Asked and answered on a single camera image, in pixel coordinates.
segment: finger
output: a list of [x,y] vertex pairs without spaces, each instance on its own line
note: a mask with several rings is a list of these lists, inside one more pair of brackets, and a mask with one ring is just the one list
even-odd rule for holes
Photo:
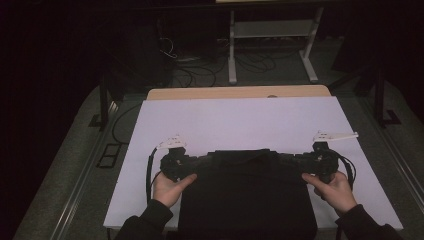
[[346,175],[344,174],[344,173],[342,173],[342,172],[337,172],[337,173],[335,173],[334,174],[334,181],[335,182],[344,182],[344,181],[346,181],[347,182],[347,177],[346,177]]
[[178,182],[178,186],[184,190],[188,185],[192,184],[196,180],[197,174],[191,174],[185,177],[183,180]]
[[312,184],[314,187],[321,189],[325,187],[325,183],[321,182],[318,177],[312,176],[308,173],[302,173],[302,178],[307,183]]

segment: cable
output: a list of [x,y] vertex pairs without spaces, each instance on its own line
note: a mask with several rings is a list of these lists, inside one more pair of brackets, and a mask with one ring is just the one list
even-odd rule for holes
[[[347,180],[349,182],[349,186],[350,189],[353,191],[353,183],[356,180],[356,167],[355,165],[352,163],[352,161],[350,161],[349,159],[343,157],[342,155],[338,154],[339,159],[342,161],[342,163],[344,164],[345,168],[346,168],[346,173],[347,173]],[[342,237],[342,228],[340,226],[337,227],[337,233],[336,233],[336,240],[341,240]]]
[[188,66],[187,66],[187,63],[186,64],[178,64],[177,67],[176,67],[176,70],[177,71],[183,71],[187,74],[187,75],[184,75],[184,76],[190,77],[189,83],[185,84],[184,86],[181,83],[181,81],[178,79],[178,76],[174,76],[174,77],[177,77],[177,80],[180,82],[181,87],[190,87],[192,85],[192,83],[194,83],[194,86],[196,86],[196,87],[203,87],[203,86],[197,85],[197,78],[195,77],[195,75],[202,76],[202,77],[211,76],[212,77],[212,83],[209,84],[208,86],[213,87],[213,86],[215,86],[216,81],[217,81],[216,74],[221,72],[224,69],[227,62],[223,61],[223,63],[221,64],[221,66],[217,70],[212,70],[212,69],[206,67],[206,66],[211,65],[211,64],[212,64],[212,62],[202,63],[200,65],[188,65]]
[[157,148],[153,149],[152,154],[149,156],[149,160],[147,161],[147,170],[146,170],[146,198],[147,198],[147,204],[149,204],[150,200],[152,199],[152,166],[153,166],[153,157],[155,156],[155,153],[157,151]]
[[140,104],[137,104],[137,105],[135,105],[135,106],[133,106],[133,107],[131,107],[131,108],[129,108],[128,110],[126,110],[124,113],[122,113],[117,119],[116,119],[116,121],[113,123],[113,126],[112,126],[112,138],[113,138],[113,140],[115,140],[117,143],[119,143],[119,144],[122,144],[122,145],[128,145],[129,144],[129,142],[123,142],[123,141],[120,141],[117,137],[116,137],[116,134],[115,134],[115,129],[116,129],[116,125],[118,124],[118,122],[119,122],[119,120],[121,120],[121,118],[123,117],[123,116],[125,116],[127,113],[129,113],[131,110],[133,110],[133,109],[135,109],[135,108],[137,108],[137,107],[139,107],[139,106],[141,106],[141,103]]
[[153,178],[152,182],[150,183],[150,189],[152,188],[153,183],[155,182],[156,178],[159,176],[159,174],[160,174],[161,172],[162,172],[162,171],[159,171],[159,172],[157,172],[157,173],[156,173],[155,177]]
[[165,54],[166,56],[170,57],[170,58],[174,58],[174,59],[178,58],[177,54],[172,53],[172,51],[174,50],[174,42],[172,42],[171,39],[165,38],[165,37],[160,38],[160,40],[167,40],[171,44],[171,49],[167,52],[165,52],[164,50],[159,50],[159,51],[162,52],[163,54]]
[[[284,56],[275,56],[275,52],[272,54],[259,54],[253,52],[252,50],[247,49],[247,47],[243,43],[239,43],[241,46],[242,56],[246,59],[243,59],[241,56],[235,56],[237,63],[247,71],[253,73],[265,73],[267,71],[273,70],[276,68],[276,59],[284,59],[287,57],[291,57],[294,54],[298,53],[302,48],[296,48],[292,52],[284,55]],[[277,49],[280,49],[282,43],[280,42]],[[262,41],[259,42],[259,45],[256,46],[256,49],[262,47]]]

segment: white shelf leg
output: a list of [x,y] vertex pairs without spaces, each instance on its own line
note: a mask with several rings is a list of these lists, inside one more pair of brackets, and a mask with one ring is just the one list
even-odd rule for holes
[[311,53],[312,45],[315,40],[315,36],[317,34],[317,30],[319,27],[319,22],[321,20],[322,12],[324,11],[324,8],[318,8],[314,22],[311,25],[311,30],[309,31],[309,37],[308,42],[306,43],[306,47],[304,50],[299,51],[300,57],[302,58],[303,65],[305,66],[306,73],[309,76],[309,81],[311,83],[318,82],[318,77],[315,73],[314,68],[312,67],[311,61],[309,60],[309,54]]

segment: black bag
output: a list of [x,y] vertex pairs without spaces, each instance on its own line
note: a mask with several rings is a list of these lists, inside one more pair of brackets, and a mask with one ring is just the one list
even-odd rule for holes
[[314,239],[306,183],[268,149],[217,151],[182,194],[180,239]]

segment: table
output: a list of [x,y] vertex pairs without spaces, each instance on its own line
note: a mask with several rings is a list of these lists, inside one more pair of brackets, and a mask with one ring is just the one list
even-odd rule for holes
[[324,11],[323,7],[316,10],[315,16],[311,19],[285,20],[285,21],[254,21],[235,22],[234,11],[231,11],[230,19],[230,54],[228,57],[229,83],[237,84],[236,62],[234,59],[234,39],[255,38],[255,37],[286,37],[305,36],[308,41],[303,50],[299,51],[300,58],[305,67],[311,83],[318,82],[318,77],[309,60],[309,54],[318,31],[319,22]]
[[[312,96],[313,88],[317,89],[318,96]],[[259,148],[280,153],[310,152],[312,138],[319,130],[353,132],[337,98],[330,96],[328,90],[325,93],[323,86],[241,87],[234,88],[233,95],[229,94],[231,89],[158,89],[149,94],[134,128],[105,227],[119,229],[128,217],[142,213],[146,207],[144,178],[147,158],[155,146],[175,134],[187,142],[188,155],[201,156],[215,150]],[[158,100],[161,95],[165,100]],[[269,95],[278,97],[260,97]],[[379,224],[389,223],[402,229],[357,139],[330,142],[329,146],[356,165],[358,174],[354,194],[357,201],[364,204]],[[153,173],[158,171],[159,160],[166,153],[166,150],[156,153]],[[313,193],[311,186],[308,190],[318,228],[335,228],[337,215],[334,210]],[[174,217],[166,226],[175,229],[179,202],[171,211]]]

